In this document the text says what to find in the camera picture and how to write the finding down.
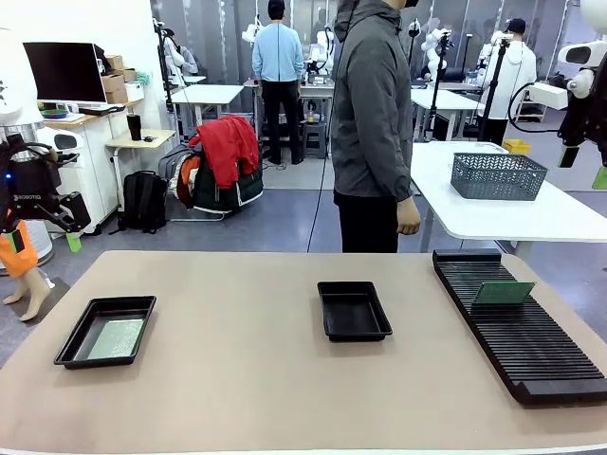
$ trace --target black tray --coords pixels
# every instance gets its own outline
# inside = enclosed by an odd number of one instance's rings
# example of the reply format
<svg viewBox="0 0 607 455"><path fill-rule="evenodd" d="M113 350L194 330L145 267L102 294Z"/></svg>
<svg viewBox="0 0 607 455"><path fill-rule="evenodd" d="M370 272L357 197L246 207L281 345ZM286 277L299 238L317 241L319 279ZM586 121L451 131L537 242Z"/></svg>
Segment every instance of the black tray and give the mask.
<svg viewBox="0 0 607 455"><path fill-rule="evenodd" d="M607 400L607 379L531 297L475 303L483 282L514 282L496 249L435 251L434 270L510 394L525 405Z"/></svg>
<svg viewBox="0 0 607 455"><path fill-rule="evenodd" d="M69 370L130 365L155 303L156 297L93 299L57 354L55 365Z"/></svg>
<svg viewBox="0 0 607 455"><path fill-rule="evenodd" d="M392 334L372 282L319 282L318 287L331 341L381 341Z"/></svg>

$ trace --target light blue shirt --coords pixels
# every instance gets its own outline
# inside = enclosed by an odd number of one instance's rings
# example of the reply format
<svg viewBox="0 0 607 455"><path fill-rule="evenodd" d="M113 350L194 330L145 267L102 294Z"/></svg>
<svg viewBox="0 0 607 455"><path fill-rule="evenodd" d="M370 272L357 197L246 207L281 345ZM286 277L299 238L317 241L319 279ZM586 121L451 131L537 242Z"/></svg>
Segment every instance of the light blue shirt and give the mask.
<svg viewBox="0 0 607 455"><path fill-rule="evenodd" d="M298 81L304 75L304 55L297 31L282 24L270 24L257 33L253 72L263 81Z"/></svg>

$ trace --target slotted black rack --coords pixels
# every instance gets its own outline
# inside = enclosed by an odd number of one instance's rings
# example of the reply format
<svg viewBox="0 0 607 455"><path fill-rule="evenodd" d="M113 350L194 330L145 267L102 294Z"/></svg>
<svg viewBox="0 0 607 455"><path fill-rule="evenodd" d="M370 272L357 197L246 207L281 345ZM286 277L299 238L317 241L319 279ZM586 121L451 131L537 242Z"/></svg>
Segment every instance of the slotted black rack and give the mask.
<svg viewBox="0 0 607 455"><path fill-rule="evenodd" d="M522 304L473 303L483 282L514 282L496 249L432 255L445 285L512 396L525 405L607 400L607 379L532 298Z"/></svg>

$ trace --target hooded jacket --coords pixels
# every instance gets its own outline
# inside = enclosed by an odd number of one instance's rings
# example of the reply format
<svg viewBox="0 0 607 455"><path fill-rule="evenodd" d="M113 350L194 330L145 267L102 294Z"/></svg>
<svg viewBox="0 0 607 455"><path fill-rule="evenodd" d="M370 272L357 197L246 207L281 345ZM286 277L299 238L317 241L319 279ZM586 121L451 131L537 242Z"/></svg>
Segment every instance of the hooded jacket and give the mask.
<svg viewBox="0 0 607 455"><path fill-rule="evenodd" d="M487 67L487 73L485 77L479 81L483 85L483 88L486 89L481 98L483 104L487 103L489 94L488 87L493 80L493 75L495 74L495 69L497 67L498 51L499 46L494 46ZM535 54L525 43L521 41L512 41L510 47L506 50L506 55L502 62L502 68L500 69L500 76L497 88L495 89L495 97L491 104L489 118L494 120L507 120L508 105L510 104L512 96L523 85L529 82L535 82L537 79L538 73L536 70ZM516 110L522 100L523 93L520 93L517 99L512 103L512 110L510 112L513 118L516 117ZM479 109L478 114L482 117L485 114L485 110Z"/></svg>
<svg viewBox="0 0 607 455"><path fill-rule="evenodd" d="M411 183L411 75L400 42L400 11L382 0L343 0L335 34L331 146L337 193L407 199Z"/></svg>

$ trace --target computer monitor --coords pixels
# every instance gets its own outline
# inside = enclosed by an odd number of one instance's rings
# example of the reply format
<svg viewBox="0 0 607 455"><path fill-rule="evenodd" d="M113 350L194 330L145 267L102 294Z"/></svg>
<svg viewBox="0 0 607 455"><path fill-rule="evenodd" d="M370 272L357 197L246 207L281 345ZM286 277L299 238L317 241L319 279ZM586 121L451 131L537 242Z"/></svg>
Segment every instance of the computer monitor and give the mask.
<svg viewBox="0 0 607 455"><path fill-rule="evenodd" d="M40 101L106 102L95 47L24 43Z"/></svg>

